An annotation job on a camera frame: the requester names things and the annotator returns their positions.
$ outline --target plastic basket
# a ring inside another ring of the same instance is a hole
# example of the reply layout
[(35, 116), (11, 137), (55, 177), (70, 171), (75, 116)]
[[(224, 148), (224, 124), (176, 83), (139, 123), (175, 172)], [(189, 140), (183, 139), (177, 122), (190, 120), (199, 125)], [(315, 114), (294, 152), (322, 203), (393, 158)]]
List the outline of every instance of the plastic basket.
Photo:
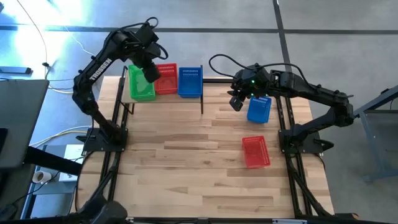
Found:
[(259, 168), (271, 165), (266, 140), (263, 136), (242, 138), (242, 145), (247, 168)]
[(160, 73), (160, 78), (155, 81), (155, 91), (157, 94), (177, 93), (177, 64), (169, 63), (156, 65)]
[(136, 101), (155, 100), (155, 87), (149, 83), (144, 72), (134, 65), (129, 66), (130, 97)]
[(182, 98), (199, 98), (203, 93), (203, 69), (179, 68), (178, 94)]
[(269, 112), (271, 110), (271, 98), (269, 97), (252, 97), (250, 99), (248, 109), (248, 120), (256, 123), (267, 123)]

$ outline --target concrete floor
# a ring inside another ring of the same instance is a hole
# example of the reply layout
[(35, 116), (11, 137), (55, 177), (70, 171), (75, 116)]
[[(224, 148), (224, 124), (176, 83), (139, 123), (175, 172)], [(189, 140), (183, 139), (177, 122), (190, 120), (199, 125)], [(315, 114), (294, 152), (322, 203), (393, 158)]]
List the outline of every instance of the concrete floor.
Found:
[[(216, 75), (208, 68), (208, 59), (217, 53), (232, 56), (250, 65), (283, 62), (279, 35), (275, 31), (272, 0), (148, 0), (128, 1), (62, 1), (20, 0), (36, 23), (44, 26), (119, 27), (157, 16), (164, 28), (241, 28), (268, 29), (273, 33), (158, 33), (159, 43), (170, 54), (166, 62), (180, 66), (204, 65), (205, 75)], [(0, 25), (30, 24), (30, 20), (15, 1), (2, 1)], [(279, 0), (285, 29), (320, 30), (398, 30), (397, 1), (380, 0)], [(50, 64), (55, 65), (49, 78), (73, 78), (78, 69), (90, 61), (72, 39), (73, 35), (86, 50), (96, 54), (106, 32), (45, 31)], [(300, 66), (310, 83), (353, 94), (354, 109), (398, 83), (397, 35), (331, 35), (286, 34), (290, 61)], [(42, 78), (44, 48), (32, 26), (16, 30), (0, 30), (0, 65), (26, 65), (34, 69), (32, 78)], [(123, 63), (115, 62), (105, 73), (120, 75)], [(226, 73), (239, 68), (227, 60), (216, 60), (215, 66)], [(56, 87), (71, 87), (72, 81), (54, 82)], [(327, 108), (310, 103), (314, 117)], [(39, 141), (63, 129), (88, 125), (90, 118), (75, 106), (69, 95), (49, 90), (32, 142)], [(50, 144), (78, 143), (75, 135), (54, 139)], [(323, 139), (335, 143), (325, 153), (326, 176), (335, 212), (354, 212), (364, 220), (396, 223), (398, 220), (398, 177), (366, 184), (362, 177), (374, 172), (374, 161), (362, 124), (356, 120), (347, 128), (329, 128), (321, 132)], [(54, 206), (49, 209), (48, 201)], [(65, 213), (58, 203), (70, 203), (62, 195), (39, 197), (33, 216)]]

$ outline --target green basket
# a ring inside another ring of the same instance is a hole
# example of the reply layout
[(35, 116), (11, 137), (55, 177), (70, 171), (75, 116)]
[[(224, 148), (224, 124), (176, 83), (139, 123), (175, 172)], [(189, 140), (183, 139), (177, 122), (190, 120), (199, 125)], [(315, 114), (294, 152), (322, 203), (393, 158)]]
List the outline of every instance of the green basket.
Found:
[(129, 66), (130, 97), (136, 101), (155, 100), (155, 86), (147, 82), (144, 72), (137, 66)]

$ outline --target wood plank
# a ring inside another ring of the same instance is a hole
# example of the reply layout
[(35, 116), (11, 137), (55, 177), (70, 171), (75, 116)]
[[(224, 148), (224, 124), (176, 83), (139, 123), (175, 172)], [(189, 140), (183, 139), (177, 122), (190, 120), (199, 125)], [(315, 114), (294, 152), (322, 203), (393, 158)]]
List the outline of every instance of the wood plank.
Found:
[[(105, 77), (101, 87), (98, 104), (108, 119), (118, 81), (119, 77)], [(129, 136), (114, 196), (130, 217), (293, 217), (286, 163), (277, 135), (276, 100), (272, 99), (269, 122), (256, 124), (246, 119), (248, 101), (240, 112), (231, 108), (228, 89), (226, 84), (204, 85), (203, 115), (198, 103), (135, 105), (134, 114), (127, 119)], [(297, 123), (312, 119), (308, 100), (291, 101)], [(265, 137), (269, 167), (246, 168), (242, 138), (250, 136)], [(94, 153), (83, 168), (79, 206), (98, 185), (103, 155)], [(311, 154), (302, 157), (308, 187), (333, 213), (322, 163)], [(299, 188), (297, 193), (303, 208)]]

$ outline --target blue basket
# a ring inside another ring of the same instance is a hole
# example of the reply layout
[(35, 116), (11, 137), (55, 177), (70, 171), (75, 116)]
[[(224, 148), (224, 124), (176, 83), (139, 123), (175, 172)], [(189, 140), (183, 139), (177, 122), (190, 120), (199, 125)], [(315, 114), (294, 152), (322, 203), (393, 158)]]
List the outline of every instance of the blue basket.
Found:
[(182, 98), (199, 98), (203, 93), (203, 68), (178, 69), (178, 94)]
[(264, 124), (268, 122), (269, 112), (271, 111), (271, 98), (252, 97), (248, 109), (248, 120)]

